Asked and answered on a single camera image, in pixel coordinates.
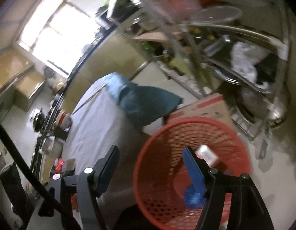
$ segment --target box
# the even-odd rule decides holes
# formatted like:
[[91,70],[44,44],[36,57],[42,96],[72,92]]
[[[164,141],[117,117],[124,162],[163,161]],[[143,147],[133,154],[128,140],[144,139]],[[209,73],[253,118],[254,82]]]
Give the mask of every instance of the box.
[[209,117],[234,129],[227,105],[221,94],[212,94],[171,113],[166,123],[184,117]]

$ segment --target red plastic basket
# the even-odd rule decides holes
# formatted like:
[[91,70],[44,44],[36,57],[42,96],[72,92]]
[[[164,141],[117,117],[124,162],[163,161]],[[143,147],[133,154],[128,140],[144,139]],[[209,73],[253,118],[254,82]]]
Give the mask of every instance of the red plastic basket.
[[[160,229],[194,229],[202,209],[187,209],[184,190],[191,184],[182,150],[209,146],[219,157],[216,165],[232,175],[251,173],[248,152],[237,134],[223,123],[205,117],[175,120],[152,135],[135,163],[135,198],[144,216]],[[227,194],[221,222],[229,218],[231,194]]]

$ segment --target plastic bag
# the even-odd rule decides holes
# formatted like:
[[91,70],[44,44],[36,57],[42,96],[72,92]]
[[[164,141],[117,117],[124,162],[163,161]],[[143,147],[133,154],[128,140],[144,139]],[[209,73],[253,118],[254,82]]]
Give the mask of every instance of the plastic bag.
[[267,57],[267,51],[257,45],[236,42],[232,47],[230,55],[232,70],[250,82],[256,83],[257,71],[254,65]]

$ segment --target blue towel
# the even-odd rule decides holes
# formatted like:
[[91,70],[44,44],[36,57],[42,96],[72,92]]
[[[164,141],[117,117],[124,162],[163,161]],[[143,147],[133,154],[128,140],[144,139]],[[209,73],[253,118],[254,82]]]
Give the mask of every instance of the blue towel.
[[119,73],[111,73],[101,79],[107,83],[107,90],[115,103],[138,130],[169,115],[183,101],[163,89],[132,83]]

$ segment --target white cloth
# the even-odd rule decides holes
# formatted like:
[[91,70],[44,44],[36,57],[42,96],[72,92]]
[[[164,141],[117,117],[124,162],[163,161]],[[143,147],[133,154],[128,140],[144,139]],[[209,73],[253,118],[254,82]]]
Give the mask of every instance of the white cloth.
[[[96,81],[83,95],[75,110],[103,85]],[[116,106],[106,87],[72,115],[72,127],[63,147],[64,160],[75,158],[75,174],[93,167],[112,145],[120,150],[120,159],[106,193],[98,199],[101,213],[112,229],[121,212],[134,204],[133,168],[144,144],[124,112]]]

